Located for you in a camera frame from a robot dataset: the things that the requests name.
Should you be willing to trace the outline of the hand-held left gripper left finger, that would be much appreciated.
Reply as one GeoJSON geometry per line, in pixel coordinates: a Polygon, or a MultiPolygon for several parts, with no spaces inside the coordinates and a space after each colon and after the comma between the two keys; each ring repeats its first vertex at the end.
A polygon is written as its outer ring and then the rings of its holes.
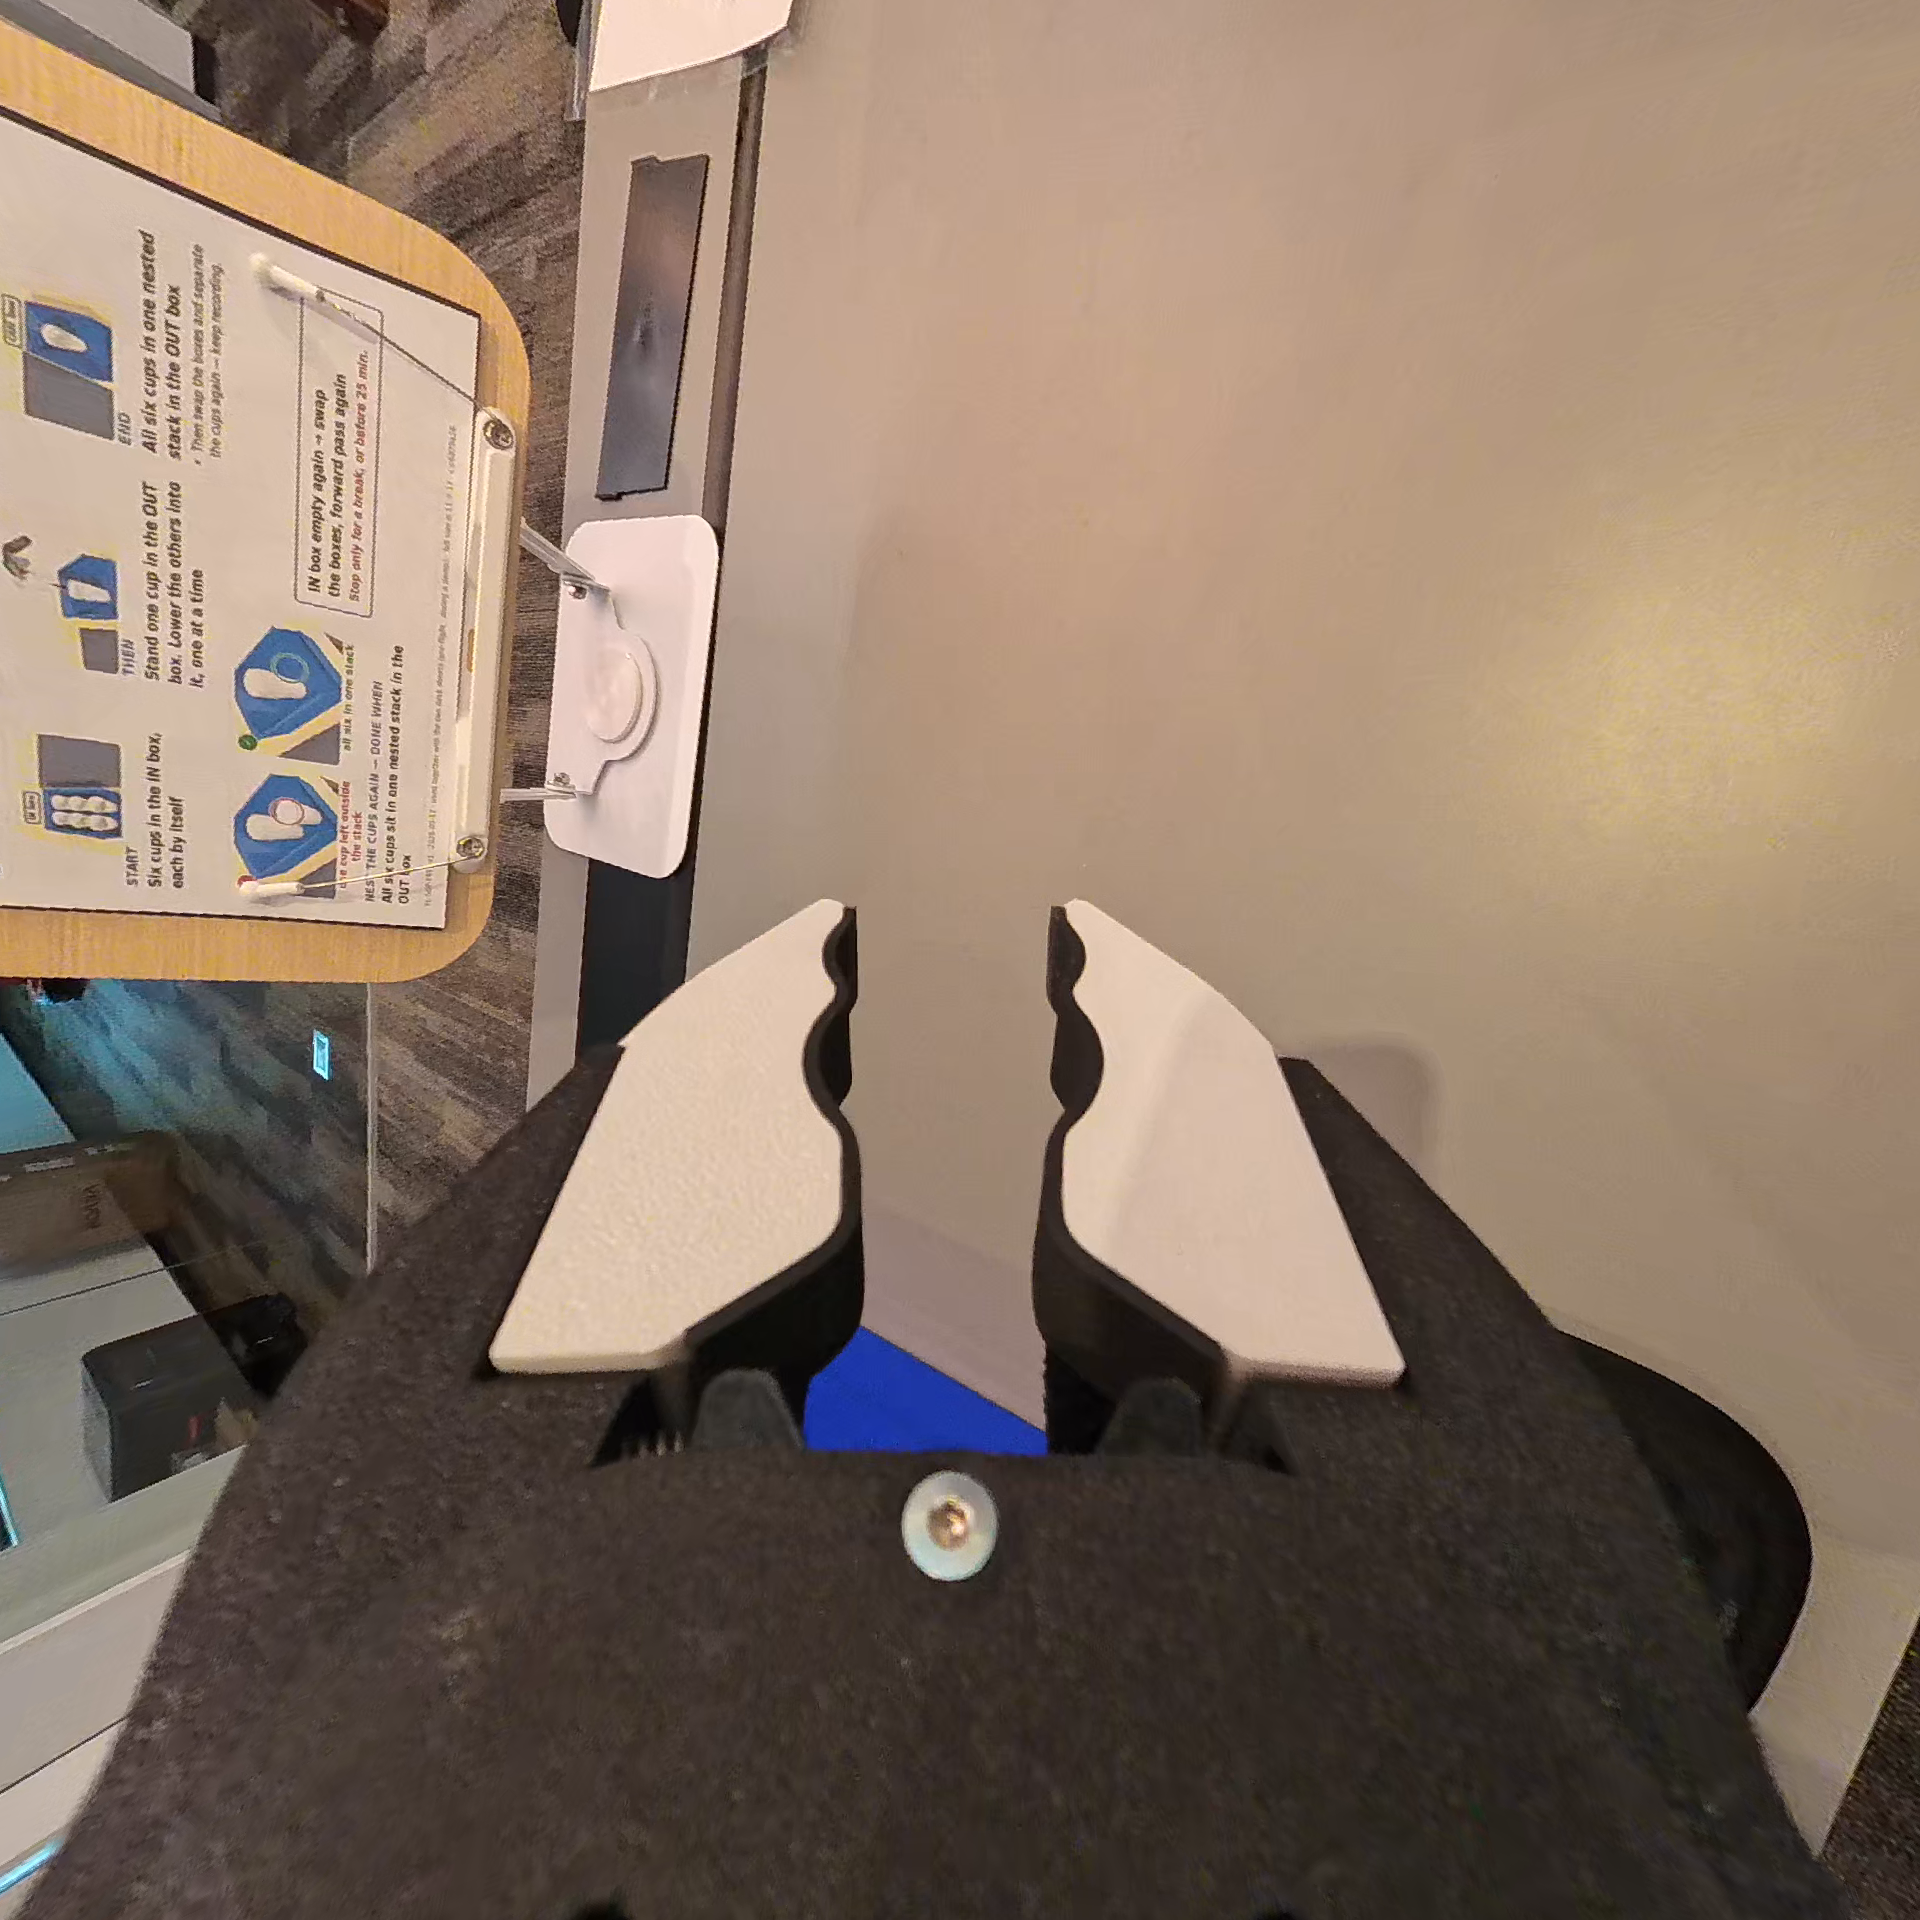
{"type": "Polygon", "coordinates": [[[624,1377],[662,1434],[712,1384],[798,1420],[865,1305],[858,915],[817,901],[668,994],[616,1066],[488,1346],[502,1377],[624,1377]]]}

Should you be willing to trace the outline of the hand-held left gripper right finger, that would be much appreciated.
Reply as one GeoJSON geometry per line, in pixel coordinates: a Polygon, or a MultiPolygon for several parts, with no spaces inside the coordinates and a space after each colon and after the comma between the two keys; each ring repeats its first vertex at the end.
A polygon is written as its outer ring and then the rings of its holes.
{"type": "Polygon", "coordinates": [[[1267,1034],[1091,901],[1049,910],[1047,1005],[1047,1362],[1113,1408],[1178,1384],[1214,1440],[1273,1386],[1399,1388],[1401,1341],[1267,1034]]]}

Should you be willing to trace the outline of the narrow blue plastic bin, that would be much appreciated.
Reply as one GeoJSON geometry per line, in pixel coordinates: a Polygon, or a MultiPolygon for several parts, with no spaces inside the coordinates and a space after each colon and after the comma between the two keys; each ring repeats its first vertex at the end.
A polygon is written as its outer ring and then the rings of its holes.
{"type": "Polygon", "coordinates": [[[1043,1426],[859,1328],[807,1388],[815,1452],[1043,1457],[1043,1426]]]}

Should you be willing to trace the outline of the black rectangular table inlay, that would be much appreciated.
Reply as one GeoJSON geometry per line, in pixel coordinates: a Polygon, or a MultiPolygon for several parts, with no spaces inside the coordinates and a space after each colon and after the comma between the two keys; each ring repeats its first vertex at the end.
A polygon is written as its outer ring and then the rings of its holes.
{"type": "Polygon", "coordinates": [[[686,856],[668,877],[646,877],[588,865],[579,1052],[624,1041],[686,981],[696,867],[686,856]]]}
{"type": "Polygon", "coordinates": [[[595,477],[601,501],[668,486],[708,168],[705,154],[632,165],[595,477]]]}

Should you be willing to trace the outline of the white clipboard stand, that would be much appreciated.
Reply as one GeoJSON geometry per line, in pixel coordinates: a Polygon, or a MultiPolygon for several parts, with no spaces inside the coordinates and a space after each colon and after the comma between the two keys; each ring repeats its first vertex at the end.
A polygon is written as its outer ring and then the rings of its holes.
{"type": "Polygon", "coordinates": [[[648,880],[684,865],[714,658],[721,544],[708,520],[600,520],[567,547],[532,526],[520,550],[561,582],[539,804],[561,851],[648,880]]]}

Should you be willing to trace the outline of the dark box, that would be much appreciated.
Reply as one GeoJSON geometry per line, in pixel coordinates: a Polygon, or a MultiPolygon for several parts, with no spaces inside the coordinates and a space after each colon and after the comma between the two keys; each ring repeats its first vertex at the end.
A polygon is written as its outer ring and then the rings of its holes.
{"type": "Polygon", "coordinates": [[[270,1291],[86,1350],[82,1446],[106,1500],[240,1449],[304,1348],[298,1302],[270,1291]]]}

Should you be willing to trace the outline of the brown cardboard box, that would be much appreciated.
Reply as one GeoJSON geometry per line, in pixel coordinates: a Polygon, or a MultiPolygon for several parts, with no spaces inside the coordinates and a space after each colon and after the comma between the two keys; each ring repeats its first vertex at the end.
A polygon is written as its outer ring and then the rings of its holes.
{"type": "Polygon", "coordinates": [[[182,1212],[179,1140],[146,1132],[18,1147],[3,1156],[3,1276],[152,1238],[182,1212]]]}

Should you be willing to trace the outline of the wooden instruction clipboard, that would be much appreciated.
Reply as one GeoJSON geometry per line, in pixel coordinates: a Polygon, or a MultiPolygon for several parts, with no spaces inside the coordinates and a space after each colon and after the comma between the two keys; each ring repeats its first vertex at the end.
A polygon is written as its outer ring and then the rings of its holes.
{"type": "Polygon", "coordinates": [[[441,236],[4,26],[4,981],[490,918],[531,371],[441,236]]]}

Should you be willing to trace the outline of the laminated paper sheet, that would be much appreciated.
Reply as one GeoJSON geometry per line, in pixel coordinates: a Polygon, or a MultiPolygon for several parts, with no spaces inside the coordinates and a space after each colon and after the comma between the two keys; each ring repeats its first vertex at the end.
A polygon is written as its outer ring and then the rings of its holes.
{"type": "Polygon", "coordinates": [[[583,5],[588,94],[743,58],[790,28],[794,2],[583,5]]]}

